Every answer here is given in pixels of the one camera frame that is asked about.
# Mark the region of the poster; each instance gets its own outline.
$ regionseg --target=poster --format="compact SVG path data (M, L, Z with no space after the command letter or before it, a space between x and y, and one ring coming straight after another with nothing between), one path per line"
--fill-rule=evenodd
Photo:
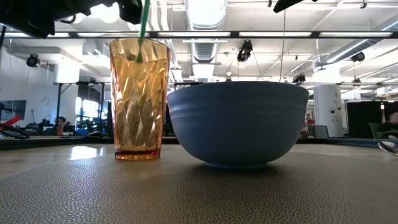
M15 116L25 118L26 100L0 101L0 120L8 121Z

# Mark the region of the ventilation duct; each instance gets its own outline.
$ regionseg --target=ventilation duct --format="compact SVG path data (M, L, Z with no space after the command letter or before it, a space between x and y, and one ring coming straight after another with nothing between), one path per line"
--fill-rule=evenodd
M228 0L185 0L187 23L190 30L209 31L221 30L224 26L225 13ZM192 65L196 78L211 78L214 72L217 44L192 44L192 62L207 63L205 65Z
M381 25L375 27L373 31L398 31L398 16L394 16L390 18L388 21L383 22ZM356 55L367 49L370 46L373 46L383 39L366 39L366 40L354 40L344 47L332 52L330 55L327 55L324 60L319 60L320 62L316 63L316 66L324 66L333 63L340 62L344 59L347 59L353 55ZM296 70L305 70L311 66L311 63L304 63L299 66Z

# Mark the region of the drinking glass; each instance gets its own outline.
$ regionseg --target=drinking glass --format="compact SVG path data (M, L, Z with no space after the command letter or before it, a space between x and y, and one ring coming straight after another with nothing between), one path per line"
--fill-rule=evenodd
M138 38L118 39L110 44L117 159L160 157L170 49L145 39L141 46L143 62L136 62L138 53Z

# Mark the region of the ceramic bowl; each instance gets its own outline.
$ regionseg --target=ceramic bowl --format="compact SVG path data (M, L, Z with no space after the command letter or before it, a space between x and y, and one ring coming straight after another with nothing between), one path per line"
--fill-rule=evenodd
M265 166L286 154L304 124L308 91L276 82L205 83L167 96L175 135L207 165Z

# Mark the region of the white column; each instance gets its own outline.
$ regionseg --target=white column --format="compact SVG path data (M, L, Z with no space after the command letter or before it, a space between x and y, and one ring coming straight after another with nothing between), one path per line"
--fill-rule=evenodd
M313 81L323 83L341 82L340 69L336 65L314 67ZM340 86L320 85L314 88L315 125L326 125L330 137L343 136Z
M54 67L55 83L75 83L79 81L79 75L80 65L69 58L59 61L59 64ZM61 94L60 116L63 116L71 125L74 125L76 121L75 108L78 86L64 85L62 89L65 91Z
M315 125L326 125L330 137L343 136L340 86L316 86Z

